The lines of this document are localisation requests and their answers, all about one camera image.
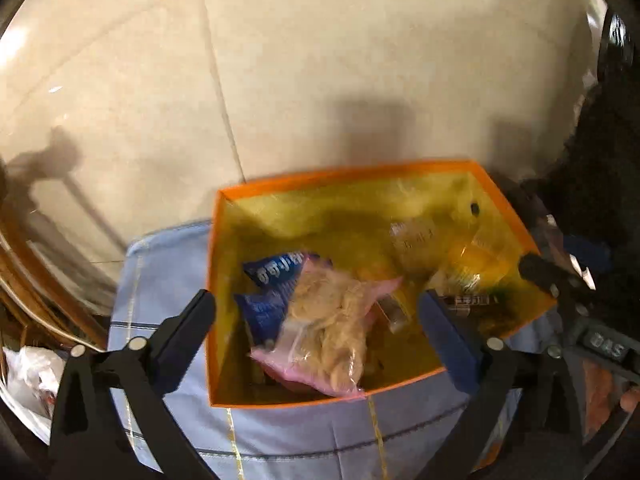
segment finger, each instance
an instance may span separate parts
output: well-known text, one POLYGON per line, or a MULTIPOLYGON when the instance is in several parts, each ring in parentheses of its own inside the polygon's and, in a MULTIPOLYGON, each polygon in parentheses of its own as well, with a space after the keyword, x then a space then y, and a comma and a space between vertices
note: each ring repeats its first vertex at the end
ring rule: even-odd
POLYGON ((636 387, 622 395, 620 398, 620 407, 627 413, 631 413, 635 410, 638 402, 640 402, 640 388, 636 387))

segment silver bolt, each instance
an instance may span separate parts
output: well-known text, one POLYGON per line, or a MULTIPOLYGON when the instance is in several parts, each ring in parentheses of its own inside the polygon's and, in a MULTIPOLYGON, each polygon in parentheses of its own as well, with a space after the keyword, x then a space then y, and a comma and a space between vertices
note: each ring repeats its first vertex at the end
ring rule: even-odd
POLYGON ((558 345, 550 345, 549 348, 546 349, 546 353, 553 359, 559 359, 562 357, 562 349, 558 345))
POLYGON ((578 303, 578 304, 575 306, 575 311, 576 311, 578 314, 580 314, 580 316, 585 316, 585 317, 586 317, 586 316, 588 316, 588 315, 589 315, 589 310, 588 310, 588 309, 587 309, 583 304, 580 304, 580 303, 578 303))
POLYGON ((71 357, 80 357, 84 354, 85 350, 84 345, 76 345, 71 349, 71 357))
POLYGON ((502 341, 502 339, 499 339, 497 337, 490 337, 489 339, 486 340, 486 345, 491 350, 495 350, 496 352, 499 352, 504 348, 504 341, 502 341))
POLYGON ((142 350, 146 346, 146 337, 135 337, 127 345, 129 350, 142 350))

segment blue package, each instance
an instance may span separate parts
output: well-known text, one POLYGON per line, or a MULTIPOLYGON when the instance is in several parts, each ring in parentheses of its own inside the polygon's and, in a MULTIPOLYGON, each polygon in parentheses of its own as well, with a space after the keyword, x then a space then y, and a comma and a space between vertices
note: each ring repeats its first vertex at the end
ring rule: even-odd
POLYGON ((301 252, 276 254, 256 262, 244 263, 242 268, 257 286, 263 290, 277 290, 287 302, 296 286, 305 257, 306 254, 301 252))
POLYGON ((234 294, 234 299, 249 326, 253 345, 272 348, 287 313, 289 298, 277 290, 268 290, 265 294, 234 294))

